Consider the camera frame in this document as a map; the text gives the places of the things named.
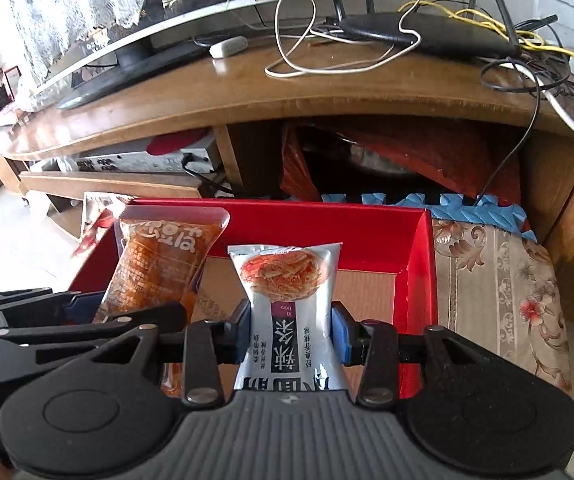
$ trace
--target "snack package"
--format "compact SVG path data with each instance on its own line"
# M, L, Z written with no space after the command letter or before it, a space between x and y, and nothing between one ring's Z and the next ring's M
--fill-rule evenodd
M228 222L219 207L127 206L116 222L122 254L95 321L169 301L192 319L205 258ZM167 365L163 391L177 396L180 379L180 365Z
M132 199L128 195L85 191L80 243L73 255L81 256L93 251L113 225L113 219L120 216Z
M229 247L251 302L251 338L235 389L348 389L331 341L340 247Z

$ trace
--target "wooden tv stand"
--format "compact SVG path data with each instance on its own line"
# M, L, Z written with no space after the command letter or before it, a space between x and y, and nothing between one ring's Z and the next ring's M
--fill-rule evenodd
M313 42L302 46L295 60L324 66L370 59L383 52L378 44ZM275 44L256 46L228 59L200 60L75 110L50 107L15 126L8 142L0 144L0 154L12 160L40 160L212 126L228 181L263 193L275 190L279 183L278 120L376 114L526 127L534 112L533 96L481 85L482 62L411 54L368 73L278 80L263 72L278 57ZM508 86L518 82L512 71L498 69L489 76ZM564 105L574 115L574 100L567 99ZM547 240L574 187L574 133L547 102L523 148L521 167L523 207L538 239ZM23 174L22 179L29 189L61 193L69 189L68 196L78 196L89 185L84 174L53 173ZM187 187L187 193L183 186L169 193L199 196L195 182ZM142 187L121 189L135 194Z

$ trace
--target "metal screw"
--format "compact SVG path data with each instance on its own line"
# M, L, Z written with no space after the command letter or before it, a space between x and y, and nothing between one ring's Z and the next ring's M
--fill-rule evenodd
M187 394L187 400L194 404L211 404L218 399L218 392L213 388L194 388Z
M369 404L387 404L394 400L394 394L388 388L370 388L363 394L363 400Z

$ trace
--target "red cardboard box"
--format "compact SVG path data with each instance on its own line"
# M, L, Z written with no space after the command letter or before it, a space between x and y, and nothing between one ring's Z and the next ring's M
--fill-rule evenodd
M357 320L393 323L399 333L421 334L438 322L434 238L429 211L354 204L246 200L138 199L139 205L222 207L231 215L214 244L193 320L230 314L245 297L227 255L229 245L274 244L308 247L342 242L334 300L342 301ZM118 263L110 232L89 256L71 290L91 292L107 287ZM361 367L346 368L353 393ZM221 368L225 391L235 367ZM402 365L401 397L420 388L416 365Z

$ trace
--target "red box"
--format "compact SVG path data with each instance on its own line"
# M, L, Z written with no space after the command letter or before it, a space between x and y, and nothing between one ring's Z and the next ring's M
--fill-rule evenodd
M209 251L209 256L219 258L228 258L229 245L262 243L308 247L342 242L339 269L396 274L391 321L398 332L421 334L426 325L438 322L434 239L429 211L247 200L143 198L135 203L225 208L231 220ZM117 263L115 237L108 234L89 256L70 290L91 292L106 288ZM412 396L419 388L417 367L401 367L401 397Z

